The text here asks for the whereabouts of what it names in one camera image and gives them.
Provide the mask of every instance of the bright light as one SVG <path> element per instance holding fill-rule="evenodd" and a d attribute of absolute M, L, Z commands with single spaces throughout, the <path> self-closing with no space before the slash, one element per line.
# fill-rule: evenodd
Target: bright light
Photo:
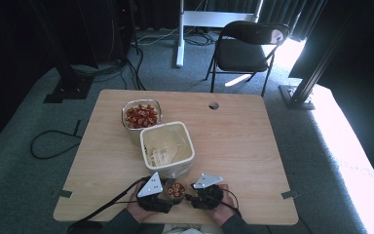
<path fill-rule="evenodd" d="M 234 86 L 237 83 L 239 83 L 239 82 L 241 82 L 241 81 L 243 81 L 245 79 L 248 79 L 250 76 L 251 76 L 251 74 L 245 74 L 245 75 L 239 76 L 238 78 L 236 78 L 236 79 L 234 79 L 232 81 L 227 82 L 226 84 L 224 84 L 224 86 L 226 86 L 226 87 Z"/>
<path fill-rule="evenodd" d="M 374 170 L 331 92 L 319 86 L 314 92 L 312 115 L 363 226 L 373 234 Z"/>

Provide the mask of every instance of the black curtain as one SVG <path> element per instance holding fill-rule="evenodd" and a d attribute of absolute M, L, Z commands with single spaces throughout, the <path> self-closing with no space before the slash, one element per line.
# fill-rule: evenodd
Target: black curtain
<path fill-rule="evenodd" d="M 180 1 L 132 0 L 136 25 L 145 30 L 176 29 L 179 26 Z M 259 0 L 185 0 L 186 11 L 254 13 Z M 326 0 L 265 0 L 259 22 L 280 22 L 291 29 L 294 40 L 305 40 L 312 31 Z"/>

